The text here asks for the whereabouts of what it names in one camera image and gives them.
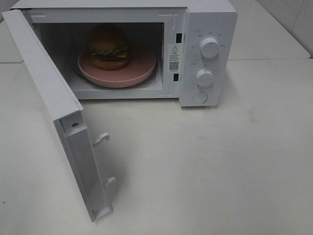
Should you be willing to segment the round white door-release button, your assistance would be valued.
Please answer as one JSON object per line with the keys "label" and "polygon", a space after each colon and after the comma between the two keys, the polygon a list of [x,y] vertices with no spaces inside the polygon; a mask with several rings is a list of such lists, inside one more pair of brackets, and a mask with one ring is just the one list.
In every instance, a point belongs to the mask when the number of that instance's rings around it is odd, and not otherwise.
{"label": "round white door-release button", "polygon": [[208,99],[206,92],[197,92],[193,95],[193,101],[198,104],[204,104]]}

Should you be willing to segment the pink round plate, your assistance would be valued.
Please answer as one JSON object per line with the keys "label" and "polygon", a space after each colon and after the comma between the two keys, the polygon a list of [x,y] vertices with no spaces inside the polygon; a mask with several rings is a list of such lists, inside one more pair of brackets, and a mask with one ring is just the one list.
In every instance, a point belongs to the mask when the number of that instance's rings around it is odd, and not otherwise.
{"label": "pink round plate", "polygon": [[90,82],[107,88],[125,88],[146,80],[154,71],[156,56],[142,44],[134,44],[129,54],[130,61],[119,70],[103,70],[94,66],[87,51],[78,57],[78,67]]}

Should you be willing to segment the toy burger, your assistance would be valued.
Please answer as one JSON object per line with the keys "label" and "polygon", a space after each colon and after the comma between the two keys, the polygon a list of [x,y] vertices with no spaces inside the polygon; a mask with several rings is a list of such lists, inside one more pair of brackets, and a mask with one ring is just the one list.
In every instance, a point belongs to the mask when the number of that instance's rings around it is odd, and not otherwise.
{"label": "toy burger", "polygon": [[117,26],[102,23],[89,32],[88,46],[95,67],[114,71],[125,67],[129,61],[129,40]]}

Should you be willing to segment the white microwave door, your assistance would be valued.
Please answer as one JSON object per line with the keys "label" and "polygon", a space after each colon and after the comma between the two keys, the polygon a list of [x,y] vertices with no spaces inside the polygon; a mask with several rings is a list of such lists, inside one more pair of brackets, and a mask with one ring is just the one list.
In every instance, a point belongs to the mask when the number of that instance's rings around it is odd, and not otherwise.
{"label": "white microwave door", "polygon": [[20,10],[3,12],[15,47],[30,75],[35,91],[44,103],[66,153],[92,222],[112,212],[105,189],[115,177],[102,180],[94,148],[110,136],[90,139],[82,116],[83,107],[33,31],[30,17]]}

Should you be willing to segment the lower white dial knob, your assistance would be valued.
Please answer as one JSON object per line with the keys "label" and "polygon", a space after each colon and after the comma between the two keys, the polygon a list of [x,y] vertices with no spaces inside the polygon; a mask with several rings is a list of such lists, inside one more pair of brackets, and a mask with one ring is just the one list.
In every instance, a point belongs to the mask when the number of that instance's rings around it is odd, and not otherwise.
{"label": "lower white dial knob", "polygon": [[213,83],[214,75],[211,70],[202,69],[196,74],[196,83],[200,87],[208,87]]}

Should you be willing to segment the white dial knob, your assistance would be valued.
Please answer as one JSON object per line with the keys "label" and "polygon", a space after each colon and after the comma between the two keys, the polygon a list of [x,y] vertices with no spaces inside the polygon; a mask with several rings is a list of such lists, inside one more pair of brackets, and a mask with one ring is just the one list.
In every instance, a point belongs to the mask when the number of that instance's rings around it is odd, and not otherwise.
{"label": "white dial knob", "polygon": [[202,69],[196,74],[196,83],[200,87],[208,87],[213,83],[214,75],[211,70]]}
{"label": "white dial knob", "polygon": [[220,42],[215,37],[206,37],[200,42],[201,55],[204,58],[213,58],[219,53]]}

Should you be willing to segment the white warning label sticker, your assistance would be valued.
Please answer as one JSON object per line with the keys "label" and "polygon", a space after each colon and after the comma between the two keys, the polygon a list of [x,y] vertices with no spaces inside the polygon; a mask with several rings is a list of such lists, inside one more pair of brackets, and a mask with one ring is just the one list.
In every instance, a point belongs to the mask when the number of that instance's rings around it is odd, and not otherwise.
{"label": "white warning label sticker", "polygon": [[180,70],[180,54],[181,44],[169,44],[168,45],[168,71],[179,72]]}

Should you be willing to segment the white microwave oven body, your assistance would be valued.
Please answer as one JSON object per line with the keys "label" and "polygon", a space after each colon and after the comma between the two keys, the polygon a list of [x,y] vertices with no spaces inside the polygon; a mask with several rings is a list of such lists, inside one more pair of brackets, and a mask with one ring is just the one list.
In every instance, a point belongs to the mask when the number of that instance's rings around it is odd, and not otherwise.
{"label": "white microwave oven body", "polygon": [[[33,31],[78,101],[178,98],[182,107],[218,104],[238,17],[227,0],[20,0],[10,10],[20,10],[30,17]],[[126,34],[129,54],[134,44],[153,51],[161,86],[146,90],[93,89],[72,74],[70,65],[78,65],[83,51],[89,53],[90,30],[103,23],[113,24]],[[213,58],[201,55],[200,42],[206,37],[220,42],[219,53]],[[168,45],[175,43],[181,44],[180,70],[169,72]],[[202,69],[213,72],[214,80],[208,87],[196,83],[196,74]],[[208,94],[204,104],[193,101],[197,92]]]}

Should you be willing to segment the glass microwave turntable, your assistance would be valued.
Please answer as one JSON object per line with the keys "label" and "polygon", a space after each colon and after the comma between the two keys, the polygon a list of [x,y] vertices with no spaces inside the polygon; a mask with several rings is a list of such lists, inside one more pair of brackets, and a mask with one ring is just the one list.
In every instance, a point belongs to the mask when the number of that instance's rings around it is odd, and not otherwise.
{"label": "glass microwave turntable", "polygon": [[108,87],[103,87],[103,86],[94,84],[90,82],[88,79],[86,79],[84,75],[82,74],[82,72],[80,71],[78,65],[74,65],[73,63],[70,65],[70,69],[71,69],[72,74],[74,74],[75,77],[81,81],[81,83],[85,83],[87,86],[92,87],[93,89],[98,88],[101,90],[118,90],[118,89],[120,90],[135,90],[135,89],[146,90],[150,88],[157,89],[157,87],[161,86],[161,82],[159,80],[162,80],[161,78],[158,77],[159,71],[160,71],[158,63],[156,63],[156,66],[153,72],[150,74],[150,76],[147,79],[145,79],[144,81],[136,85],[124,87],[124,88],[108,88]]}

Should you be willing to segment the upper white dial knob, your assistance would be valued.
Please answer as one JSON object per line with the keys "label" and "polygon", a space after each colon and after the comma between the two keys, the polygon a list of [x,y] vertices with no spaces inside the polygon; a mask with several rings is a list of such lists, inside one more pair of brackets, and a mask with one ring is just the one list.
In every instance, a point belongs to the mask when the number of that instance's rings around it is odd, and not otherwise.
{"label": "upper white dial knob", "polygon": [[220,42],[215,37],[206,37],[200,42],[201,55],[204,58],[213,58],[219,53]]}

